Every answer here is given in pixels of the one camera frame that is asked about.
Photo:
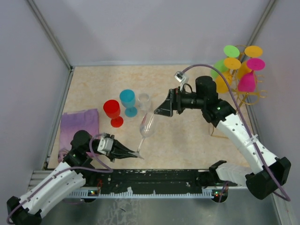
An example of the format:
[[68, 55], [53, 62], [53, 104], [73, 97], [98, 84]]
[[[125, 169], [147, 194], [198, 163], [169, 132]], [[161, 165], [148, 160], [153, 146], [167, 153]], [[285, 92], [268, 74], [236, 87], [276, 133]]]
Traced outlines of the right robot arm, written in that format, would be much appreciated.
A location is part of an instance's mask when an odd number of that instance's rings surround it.
[[246, 129], [241, 116], [225, 100], [218, 97], [216, 83], [209, 76], [195, 80], [196, 91], [183, 87], [170, 89], [166, 100], [154, 110], [156, 115], [172, 117], [173, 112], [200, 109], [204, 119], [227, 136], [248, 162], [248, 167], [220, 160], [209, 167], [209, 182], [218, 186], [229, 181], [248, 188], [257, 199], [264, 199], [286, 183], [291, 162], [278, 158]]

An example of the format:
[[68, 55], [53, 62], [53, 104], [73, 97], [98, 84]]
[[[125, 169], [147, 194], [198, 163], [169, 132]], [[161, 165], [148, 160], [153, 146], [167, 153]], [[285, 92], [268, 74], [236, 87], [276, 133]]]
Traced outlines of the blue plastic wine glass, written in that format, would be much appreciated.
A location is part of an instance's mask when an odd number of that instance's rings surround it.
[[137, 115], [137, 108], [135, 107], [135, 93], [126, 89], [120, 93], [121, 104], [125, 107], [125, 115], [129, 118]]

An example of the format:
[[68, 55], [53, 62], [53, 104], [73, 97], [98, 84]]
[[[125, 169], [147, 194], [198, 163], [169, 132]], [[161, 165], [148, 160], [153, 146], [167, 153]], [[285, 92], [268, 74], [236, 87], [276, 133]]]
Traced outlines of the red plastic wine glass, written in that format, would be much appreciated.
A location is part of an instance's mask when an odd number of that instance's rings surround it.
[[119, 128], [123, 125], [123, 118], [120, 116], [120, 105], [118, 101], [110, 99], [103, 105], [103, 110], [106, 115], [111, 119], [111, 126]]

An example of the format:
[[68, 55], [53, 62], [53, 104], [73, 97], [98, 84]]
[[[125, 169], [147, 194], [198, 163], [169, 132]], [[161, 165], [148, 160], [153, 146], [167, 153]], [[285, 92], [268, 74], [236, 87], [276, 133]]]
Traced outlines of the orange wine glass front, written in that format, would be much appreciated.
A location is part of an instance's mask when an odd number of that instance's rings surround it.
[[[241, 67], [241, 62], [237, 58], [231, 58], [231, 57], [227, 57], [221, 60], [221, 62], [218, 63], [217, 66], [215, 66], [215, 68], [222, 73], [222, 76], [225, 78], [229, 86], [231, 86], [233, 81], [233, 76], [230, 71], [239, 69], [240, 67]], [[219, 94], [223, 94], [229, 91], [229, 88], [227, 87], [222, 76], [217, 74], [217, 77], [214, 80], [217, 85], [217, 93]]]

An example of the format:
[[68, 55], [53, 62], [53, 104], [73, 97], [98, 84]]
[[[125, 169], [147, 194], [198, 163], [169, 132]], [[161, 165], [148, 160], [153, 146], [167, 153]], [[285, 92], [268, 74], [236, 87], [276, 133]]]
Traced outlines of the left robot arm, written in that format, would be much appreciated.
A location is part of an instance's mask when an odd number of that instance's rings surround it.
[[39, 225], [42, 218], [70, 193], [84, 185], [94, 185], [97, 173], [112, 173], [113, 169], [103, 163], [99, 155], [112, 162], [138, 157], [113, 135], [92, 136], [85, 130], [77, 131], [71, 141], [71, 150], [59, 165], [32, 190], [7, 201], [7, 224]]

